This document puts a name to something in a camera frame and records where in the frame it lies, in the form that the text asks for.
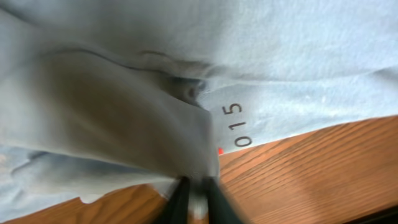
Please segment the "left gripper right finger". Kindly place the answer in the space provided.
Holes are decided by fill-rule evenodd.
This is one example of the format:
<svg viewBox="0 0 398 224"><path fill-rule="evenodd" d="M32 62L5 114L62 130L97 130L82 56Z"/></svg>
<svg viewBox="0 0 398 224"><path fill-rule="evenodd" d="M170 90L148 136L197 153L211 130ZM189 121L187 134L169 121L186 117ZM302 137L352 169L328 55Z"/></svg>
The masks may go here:
<svg viewBox="0 0 398 224"><path fill-rule="evenodd" d="M214 178L205 177L203 188L207 197L209 224L244 224Z"/></svg>

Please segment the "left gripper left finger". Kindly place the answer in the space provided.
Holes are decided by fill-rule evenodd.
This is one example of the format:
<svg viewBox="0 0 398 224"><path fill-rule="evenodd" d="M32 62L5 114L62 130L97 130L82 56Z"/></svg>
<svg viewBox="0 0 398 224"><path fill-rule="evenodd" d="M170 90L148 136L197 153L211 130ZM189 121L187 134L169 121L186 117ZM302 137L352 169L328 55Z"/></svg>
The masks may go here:
<svg viewBox="0 0 398 224"><path fill-rule="evenodd" d="M182 177L170 200L155 218L152 224L187 224L190 179Z"/></svg>

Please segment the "light blue printed t-shirt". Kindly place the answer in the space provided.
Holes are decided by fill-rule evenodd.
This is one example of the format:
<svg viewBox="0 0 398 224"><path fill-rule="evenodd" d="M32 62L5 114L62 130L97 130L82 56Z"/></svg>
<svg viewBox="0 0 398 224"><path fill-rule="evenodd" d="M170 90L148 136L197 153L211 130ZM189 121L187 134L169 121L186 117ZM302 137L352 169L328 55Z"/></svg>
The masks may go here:
<svg viewBox="0 0 398 224"><path fill-rule="evenodd" d="M397 2L2 1L1 221L397 114Z"/></svg>

